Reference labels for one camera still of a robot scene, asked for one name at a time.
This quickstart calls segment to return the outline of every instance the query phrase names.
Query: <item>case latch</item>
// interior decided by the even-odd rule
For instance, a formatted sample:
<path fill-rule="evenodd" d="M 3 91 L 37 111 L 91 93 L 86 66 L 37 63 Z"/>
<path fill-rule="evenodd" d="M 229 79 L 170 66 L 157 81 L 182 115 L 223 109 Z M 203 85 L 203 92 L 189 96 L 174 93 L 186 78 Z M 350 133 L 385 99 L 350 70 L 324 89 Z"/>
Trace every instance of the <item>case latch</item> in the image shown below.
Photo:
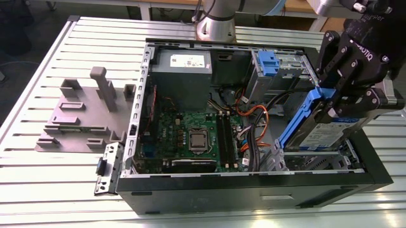
<path fill-rule="evenodd" d="M 95 196 L 118 195 L 115 188 L 119 179 L 123 153 L 125 147 L 121 143 L 117 142 L 106 146 L 105 155 L 101 157 L 97 168 L 98 182 Z"/>

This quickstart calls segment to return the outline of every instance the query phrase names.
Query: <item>ram slot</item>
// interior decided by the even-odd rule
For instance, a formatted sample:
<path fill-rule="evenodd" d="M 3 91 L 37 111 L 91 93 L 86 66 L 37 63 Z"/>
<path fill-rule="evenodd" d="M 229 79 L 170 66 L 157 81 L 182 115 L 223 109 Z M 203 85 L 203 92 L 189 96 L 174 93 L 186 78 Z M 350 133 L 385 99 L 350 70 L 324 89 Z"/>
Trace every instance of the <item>ram slot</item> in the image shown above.
<path fill-rule="evenodd" d="M 223 115 L 217 115 L 215 124 L 217 124 L 217 141 L 218 149 L 221 153 L 221 165 L 226 166 L 229 155 L 227 155 L 227 146 L 226 146 L 226 137 L 225 137 L 225 127 L 223 127 Z"/>
<path fill-rule="evenodd" d="M 225 127 L 225 141 L 226 141 L 226 149 L 227 149 L 227 163 L 230 167 L 234 167 L 236 157 L 234 157 L 234 145 L 233 145 L 233 129 L 230 116 L 225 116 L 223 118 L 223 127 Z"/>

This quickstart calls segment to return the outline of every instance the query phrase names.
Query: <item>blue drive bracket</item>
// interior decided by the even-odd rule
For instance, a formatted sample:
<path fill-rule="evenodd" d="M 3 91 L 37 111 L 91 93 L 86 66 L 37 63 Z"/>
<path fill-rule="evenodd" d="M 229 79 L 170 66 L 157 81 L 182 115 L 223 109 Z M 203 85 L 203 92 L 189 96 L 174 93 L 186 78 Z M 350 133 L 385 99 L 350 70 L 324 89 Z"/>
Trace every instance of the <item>blue drive bracket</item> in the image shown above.
<path fill-rule="evenodd" d="M 280 143 L 282 148 L 285 148 L 290 137 L 298 131 L 304 121 L 310 116 L 313 112 L 312 110 L 313 104 L 320 100 L 332 98 L 334 93 L 336 93 L 336 89 L 326 89 L 326 88 L 317 88 L 309 92 L 304 104 L 280 137 Z"/>
<path fill-rule="evenodd" d="M 265 76 L 276 76 L 280 70 L 280 60 L 276 57 L 276 53 L 273 51 L 260 51 L 258 62 Z"/>

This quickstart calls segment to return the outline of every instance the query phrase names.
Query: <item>slotted aluminum surface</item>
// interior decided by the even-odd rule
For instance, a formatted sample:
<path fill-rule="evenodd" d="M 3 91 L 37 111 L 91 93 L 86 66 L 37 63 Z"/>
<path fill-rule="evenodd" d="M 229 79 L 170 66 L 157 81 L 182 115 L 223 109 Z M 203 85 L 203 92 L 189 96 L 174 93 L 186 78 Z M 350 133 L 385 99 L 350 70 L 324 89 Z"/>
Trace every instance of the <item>slotted aluminum surface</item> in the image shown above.
<path fill-rule="evenodd" d="M 181 23 L 82 18 L 69 22 L 0 128 L 0 224 L 43 227 L 405 227 L 406 122 L 402 112 L 365 127 L 394 184 L 350 196 L 320 209 L 138 216 L 119 196 L 95 197 L 99 154 L 34 150 L 62 95 L 65 78 L 83 86 L 93 66 L 109 69 L 115 87 L 138 83 L 145 39 L 194 39 Z M 318 48 L 321 33 L 238 28 L 244 43 Z"/>

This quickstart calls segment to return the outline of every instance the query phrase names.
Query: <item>motherboard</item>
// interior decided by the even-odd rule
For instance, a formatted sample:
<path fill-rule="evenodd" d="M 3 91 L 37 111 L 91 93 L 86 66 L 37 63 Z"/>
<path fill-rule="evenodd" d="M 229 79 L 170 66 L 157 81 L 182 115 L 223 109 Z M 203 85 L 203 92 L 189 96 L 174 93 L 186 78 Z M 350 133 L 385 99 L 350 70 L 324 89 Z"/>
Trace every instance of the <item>motherboard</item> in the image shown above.
<path fill-rule="evenodd" d="M 240 172 L 242 119 L 230 113 L 161 113 L 155 137 L 143 137 L 143 173 Z"/>

